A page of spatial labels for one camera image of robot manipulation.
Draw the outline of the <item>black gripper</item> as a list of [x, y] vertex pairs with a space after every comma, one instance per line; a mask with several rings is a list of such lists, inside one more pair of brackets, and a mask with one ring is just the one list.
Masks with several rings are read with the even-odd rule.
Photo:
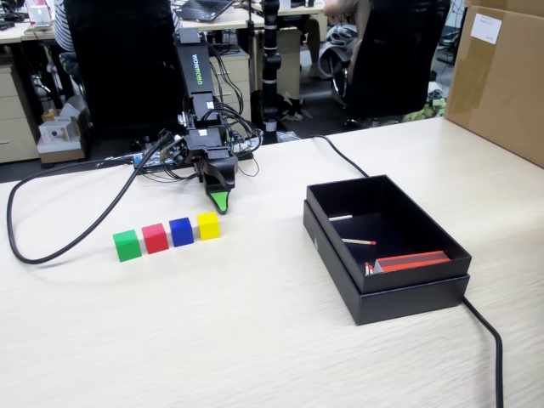
[[235, 188], [238, 159], [227, 147], [192, 150], [190, 153], [190, 161], [202, 167], [201, 182], [206, 196], [218, 213], [227, 213], [230, 192]]

